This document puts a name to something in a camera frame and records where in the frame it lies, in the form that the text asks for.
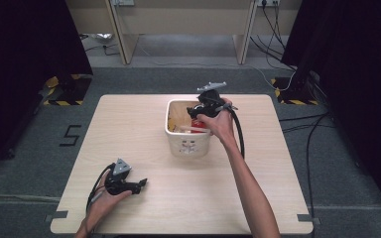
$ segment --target black tape marking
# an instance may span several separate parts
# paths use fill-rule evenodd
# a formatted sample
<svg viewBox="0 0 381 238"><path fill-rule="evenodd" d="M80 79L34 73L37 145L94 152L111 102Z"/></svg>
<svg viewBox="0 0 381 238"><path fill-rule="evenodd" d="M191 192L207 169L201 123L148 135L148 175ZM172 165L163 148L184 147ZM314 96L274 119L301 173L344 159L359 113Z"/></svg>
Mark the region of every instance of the black tape marking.
<svg viewBox="0 0 381 238"><path fill-rule="evenodd" d="M320 225L321 221L319 218L312 218L309 214L297 214L299 222L312 222L314 225Z"/></svg>
<svg viewBox="0 0 381 238"><path fill-rule="evenodd" d="M60 144L60 147L71 147L76 145L76 141L78 140L78 135L69 135L70 128L80 128L81 125L69 125L64 133L64 138L74 138L73 143L70 144Z"/></svg>
<svg viewBox="0 0 381 238"><path fill-rule="evenodd" d="M55 211L55 213L54 213L54 219L66 218L66 217L67 217L67 210L65 210L65 211Z"/></svg>

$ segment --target metal bracket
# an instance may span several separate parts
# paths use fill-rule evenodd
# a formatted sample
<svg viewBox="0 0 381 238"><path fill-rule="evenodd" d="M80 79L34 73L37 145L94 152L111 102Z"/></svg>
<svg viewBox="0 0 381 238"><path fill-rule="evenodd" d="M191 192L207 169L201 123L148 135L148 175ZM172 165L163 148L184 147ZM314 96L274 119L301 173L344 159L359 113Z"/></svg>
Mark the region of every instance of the metal bracket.
<svg viewBox="0 0 381 238"><path fill-rule="evenodd" d="M226 82L210 82L208 85L204 86L204 87L199 87L197 89L197 91L208 91L208 90L212 90L212 89L216 89L216 88L219 88L219 87L223 87L223 86L226 86L227 83Z"/></svg>
<svg viewBox="0 0 381 238"><path fill-rule="evenodd" d="M117 159L116 166L113 169L113 175L117 176L120 174L123 174L125 172L128 172L132 169L126 162L124 162L122 159Z"/></svg>

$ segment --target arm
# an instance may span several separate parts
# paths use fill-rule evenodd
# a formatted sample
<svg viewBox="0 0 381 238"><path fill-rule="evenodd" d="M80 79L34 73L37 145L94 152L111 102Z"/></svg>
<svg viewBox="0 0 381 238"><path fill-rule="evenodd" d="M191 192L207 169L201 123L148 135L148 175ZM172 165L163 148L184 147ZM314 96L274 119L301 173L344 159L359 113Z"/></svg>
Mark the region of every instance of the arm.
<svg viewBox="0 0 381 238"><path fill-rule="evenodd" d="M197 119L205 123L224 146L253 237L280 237L271 205L237 147L230 112L223 110L215 118L199 114Z"/></svg>
<svg viewBox="0 0 381 238"><path fill-rule="evenodd" d="M75 238L88 237L97 224L110 213L111 210L113 210L117 203L132 194L132 191L130 190L124 191L118 195L108 193L104 188L106 176L107 173L103 176L98 185L100 189L95 192L95 197L98 196L98 198L91 203L85 218L82 220L78 231L76 231Z"/></svg>

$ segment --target wall outlet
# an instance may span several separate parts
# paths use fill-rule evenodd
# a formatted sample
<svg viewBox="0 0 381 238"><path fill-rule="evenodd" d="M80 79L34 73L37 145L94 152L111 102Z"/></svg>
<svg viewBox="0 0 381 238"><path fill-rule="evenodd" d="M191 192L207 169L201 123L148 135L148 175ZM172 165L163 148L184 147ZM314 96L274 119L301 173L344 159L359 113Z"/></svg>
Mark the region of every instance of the wall outlet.
<svg viewBox="0 0 381 238"><path fill-rule="evenodd" d="M265 0L267 2L266 7L280 6L280 0ZM262 7L262 0L258 1L258 7Z"/></svg>

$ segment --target forearm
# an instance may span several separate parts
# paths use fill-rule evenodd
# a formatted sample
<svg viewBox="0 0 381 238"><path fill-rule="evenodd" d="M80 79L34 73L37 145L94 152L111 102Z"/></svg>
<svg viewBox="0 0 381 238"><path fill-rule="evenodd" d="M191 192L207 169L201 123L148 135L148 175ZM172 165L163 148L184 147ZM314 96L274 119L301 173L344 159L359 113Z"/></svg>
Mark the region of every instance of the forearm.
<svg viewBox="0 0 381 238"><path fill-rule="evenodd" d="M75 238L86 238L90 237L92 231L97 226L99 222L99 219L95 216L86 216L82 222L81 225L78 228L78 231L76 231Z"/></svg>
<svg viewBox="0 0 381 238"><path fill-rule="evenodd" d="M222 140L234 174L240 200L253 237L279 237L271 205L243 160L233 139Z"/></svg>

